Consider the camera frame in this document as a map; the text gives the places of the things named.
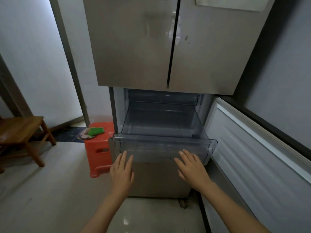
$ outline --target wooden chair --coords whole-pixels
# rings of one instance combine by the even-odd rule
[[[39,127],[42,127],[45,136],[39,144],[39,147],[48,138],[52,145],[56,145],[56,141],[52,136],[49,128],[43,121],[42,116],[33,117],[16,117],[2,119],[0,117],[0,154],[10,145],[25,145],[27,153],[17,154],[17,155],[7,155],[0,157],[0,161],[7,158],[19,158],[25,156],[31,156],[33,160],[39,165],[39,167],[44,167],[44,162],[38,157],[38,149],[34,149],[29,144],[29,139],[37,131]],[[3,173],[4,169],[0,167],[0,173]]]

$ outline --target green sponge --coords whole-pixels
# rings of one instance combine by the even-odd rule
[[[88,135],[89,136],[96,136],[96,135],[102,134],[104,132],[105,132],[105,130],[102,127],[91,127]]]

